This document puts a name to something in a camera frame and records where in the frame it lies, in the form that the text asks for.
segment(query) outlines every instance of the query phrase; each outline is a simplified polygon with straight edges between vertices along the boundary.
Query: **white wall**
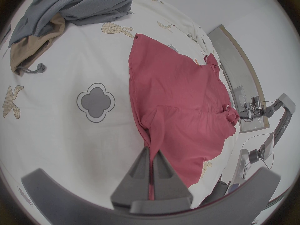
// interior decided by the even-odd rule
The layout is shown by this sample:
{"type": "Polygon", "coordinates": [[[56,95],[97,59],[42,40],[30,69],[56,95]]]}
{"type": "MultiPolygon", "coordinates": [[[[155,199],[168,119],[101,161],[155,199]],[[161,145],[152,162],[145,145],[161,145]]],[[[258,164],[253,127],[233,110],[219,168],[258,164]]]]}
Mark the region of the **white wall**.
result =
{"type": "MultiPolygon", "coordinates": [[[[190,16],[206,33],[220,24],[231,33],[251,61],[260,80],[265,99],[276,100],[283,92],[296,104],[296,113],[274,149],[272,171],[281,175],[273,198],[283,193],[294,181],[300,169],[300,42],[289,18],[276,0],[163,0],[190,16]]],[[[258,132],[243,133],[223,172],[228,182],[234,173],[239,151],[248,138],[272,132],[283,115],[283,109],[269,119],[271,127],[258,132]]],[[[259,148],[268,135],[249,140],[244,148],[259,148]]],[[[272,157],[267,161],[272,164],[272,157]]],[[[264,166],[253,164],[249,178],[264,166]]],[[[279,204],[266,209],[257,217],[261,224],[279,204]]]]}

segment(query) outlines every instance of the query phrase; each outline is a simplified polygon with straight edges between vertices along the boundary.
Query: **white bed sheet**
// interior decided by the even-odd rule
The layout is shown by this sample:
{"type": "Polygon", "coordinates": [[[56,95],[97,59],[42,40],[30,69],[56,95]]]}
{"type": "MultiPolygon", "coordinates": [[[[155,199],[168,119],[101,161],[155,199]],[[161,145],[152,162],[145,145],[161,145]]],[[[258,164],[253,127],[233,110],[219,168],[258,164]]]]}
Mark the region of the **white bed sheet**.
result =
{"type": "MultiPolygon", "coordinates": [[[[131,11],[113,23],[133,35],[143,33],[172,45],[180,54],[196,58],[199,64],[205,64],[203,57],[210,53],[219,60],[204,31],[173,6],[160,0],[133,0],[131,11]]],[[[48,224],[47,220],[18,192],[21,188],[26,193],[21,183],[24,175],[42,168],[74,194],[112,208],[111,193],[143,148],[128,91],[128,57],[133,38],[127,32],[104,33],[102,25],[68,24],[64,34],[31,66],[35,69],[38,63],[44,63],[47,70],[43,74],[13,74],[10,50],[4,55],[9,39],[0,50],[0,58],[4,55],[0,102],[4,102],[9,86],[13,91],[17,85],[24,86],[14,101],[20,108],[20,118],[16,119],[12,110],[5,118],[0,116],[0,167],[20,202],[42,224],[48,224]],[[113,95],[114,106],[101,122],[92,122],[79,109],[77,97],[92,84],[101,87],[98,83],[113,95]]],[[[229,91],[222,71],[220,79],[229,91]]],[[[192,208],[212,192],[226,167],[237,140],[238,125],[236,129],[235,135],[225,141],[222,153],[210,161],[212,166],[189,188],[194,196],[192,208]]]]}

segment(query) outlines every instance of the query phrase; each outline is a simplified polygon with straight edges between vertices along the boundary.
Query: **red fabric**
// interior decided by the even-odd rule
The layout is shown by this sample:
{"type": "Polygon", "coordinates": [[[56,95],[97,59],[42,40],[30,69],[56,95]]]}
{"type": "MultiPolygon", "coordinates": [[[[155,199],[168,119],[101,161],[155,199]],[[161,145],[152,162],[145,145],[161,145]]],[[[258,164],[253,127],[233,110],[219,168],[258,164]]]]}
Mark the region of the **red fabric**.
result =
{"type": "Polygon", "coordinates": [[[239,118],[215,57],[204,60],[199,66],[143,34],[129,56],[131,107],[150,162],[161,150],[187,187],[199,181],[203,162],[221,153],[239,118]]]}

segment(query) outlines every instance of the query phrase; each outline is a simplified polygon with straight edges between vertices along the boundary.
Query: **bed sheet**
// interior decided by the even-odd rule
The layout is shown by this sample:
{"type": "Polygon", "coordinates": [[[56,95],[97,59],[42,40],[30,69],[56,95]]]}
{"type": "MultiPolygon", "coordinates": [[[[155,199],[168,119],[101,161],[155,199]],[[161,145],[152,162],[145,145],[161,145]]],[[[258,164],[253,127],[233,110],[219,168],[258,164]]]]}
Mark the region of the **bed sheet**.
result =
{"type": "MultiPolygon", "coordinates": [[[[156,39],[199,64],[205,64],[203,57],[210,53],[219,61],[204,31],[173,6],[160,0],[133,0],[131,7],[128,15],[113,23],[68,24],[31,66],[34,69],[42,62],[47,66],[43,74],[13,74],[10,50],[5,54],[9,39],[0,50],[0,58],[4,55],[0,99],[4,102],[10,86],[20,109],[17,115],[11,110],[0,117],[0,167],[33,216],[39,216],[38,210],[20,196],[18,188],[24,191],[21,177],[37,168],[74,194],[113,208],[110,195],[144,145],[128,91],[128,58],[135,33],[156,39]],[[96,106],[88,107],[89,100],[96,106]]],[[[229,91],[222,72],[220,79],[229,91]]],[[[189,188],[194,196],[192,208],[212,192],[226,167],[238,125],[236,129],[222,153],[204,164],[199,182],[189,188]]]]}

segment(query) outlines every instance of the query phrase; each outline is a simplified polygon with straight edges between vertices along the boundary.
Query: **gray garment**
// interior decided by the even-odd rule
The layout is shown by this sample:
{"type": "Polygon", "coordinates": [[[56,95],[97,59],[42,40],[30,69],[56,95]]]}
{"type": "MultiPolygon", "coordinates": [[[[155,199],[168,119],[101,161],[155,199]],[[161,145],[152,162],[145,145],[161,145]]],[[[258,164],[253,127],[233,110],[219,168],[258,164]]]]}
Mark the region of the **gray garment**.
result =
{"type": "Polygon", "coordinates": [[[33,0],[18,22],[9,47],[20,39],[42,36],[53,29],[50,20],[57,13],[81,26],[114,21],[128,13],[132,0],[33,0]]]}

